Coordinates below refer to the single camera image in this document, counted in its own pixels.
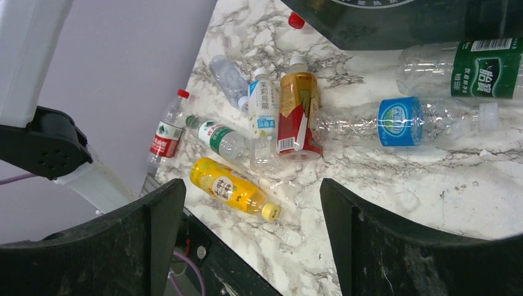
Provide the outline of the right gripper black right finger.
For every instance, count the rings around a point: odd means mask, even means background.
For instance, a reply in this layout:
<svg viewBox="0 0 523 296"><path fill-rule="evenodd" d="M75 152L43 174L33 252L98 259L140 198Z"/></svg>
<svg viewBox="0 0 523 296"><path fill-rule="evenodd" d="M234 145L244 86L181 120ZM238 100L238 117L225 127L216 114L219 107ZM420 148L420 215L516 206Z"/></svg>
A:
<svg viewBox="0 0 523 296"><path fill-rule="evenodd" d="M326 178L321 205L344 295L521 295L522 236L482 240L415 223Z"/></svg>

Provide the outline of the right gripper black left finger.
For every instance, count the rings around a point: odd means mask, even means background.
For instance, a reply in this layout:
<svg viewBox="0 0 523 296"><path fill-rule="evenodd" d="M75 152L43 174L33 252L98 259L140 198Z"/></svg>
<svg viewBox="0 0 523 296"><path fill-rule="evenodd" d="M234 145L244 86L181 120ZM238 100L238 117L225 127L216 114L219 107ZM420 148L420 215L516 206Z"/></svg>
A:
<svg viewBox="0 0 523 296"><path fill-rule="evenodd" d="M186 186L144 197L39 241L1 246L2 295L162 295Z"/></svg>

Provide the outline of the clear bottle dark green label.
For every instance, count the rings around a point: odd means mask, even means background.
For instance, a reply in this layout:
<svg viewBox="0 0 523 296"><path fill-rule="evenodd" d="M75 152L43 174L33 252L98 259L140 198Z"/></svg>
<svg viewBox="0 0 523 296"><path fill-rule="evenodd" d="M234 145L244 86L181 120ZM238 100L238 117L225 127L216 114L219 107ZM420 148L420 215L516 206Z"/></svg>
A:
<svg viewBox="0 0 523 296"><path fill-rule="evenodd" d="M402 51L398 90L407 96L522 99L522 38L423 44Z"/></svg>

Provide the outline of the clear bottle blue label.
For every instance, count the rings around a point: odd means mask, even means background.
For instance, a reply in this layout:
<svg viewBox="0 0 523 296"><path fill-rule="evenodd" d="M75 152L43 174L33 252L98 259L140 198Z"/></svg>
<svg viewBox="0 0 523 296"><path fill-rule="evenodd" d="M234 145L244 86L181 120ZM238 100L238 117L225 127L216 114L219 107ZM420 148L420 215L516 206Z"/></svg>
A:
<svg viewBox="0 0 523 296"><path fill-rule="evenodd" d="M496 103L470 105L460 99L411 96L323 107L311 130L323 144L444 147L464 136L495 131L499 122Z"/></svg>

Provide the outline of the red gold label bottle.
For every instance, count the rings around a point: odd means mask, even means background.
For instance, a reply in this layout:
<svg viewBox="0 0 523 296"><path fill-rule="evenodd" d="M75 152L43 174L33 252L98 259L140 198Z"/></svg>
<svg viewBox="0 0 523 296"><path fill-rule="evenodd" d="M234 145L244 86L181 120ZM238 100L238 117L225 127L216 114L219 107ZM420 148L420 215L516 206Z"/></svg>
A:
<svg viewBox="0 0 523 296"><path fill-rule="evenodd" d="M313 119L319 109L317 77L304 56L290 59L289 72L280 80L278 155L286 160L320 158L323 147L312 135Z"/></svg>

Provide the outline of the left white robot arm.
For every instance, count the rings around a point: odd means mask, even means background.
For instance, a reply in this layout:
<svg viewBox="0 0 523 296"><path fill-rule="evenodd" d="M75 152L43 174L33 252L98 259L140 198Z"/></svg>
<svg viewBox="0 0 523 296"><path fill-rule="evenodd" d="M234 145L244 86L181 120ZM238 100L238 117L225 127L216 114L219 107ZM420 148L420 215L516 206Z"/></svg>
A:
<svg viewBox="0 0 523 296"><path fill-rule="evenodd" d="M1 160L68 187L102 213L136 200L73 119L38 99L71 1L1 2Z"/></svg>

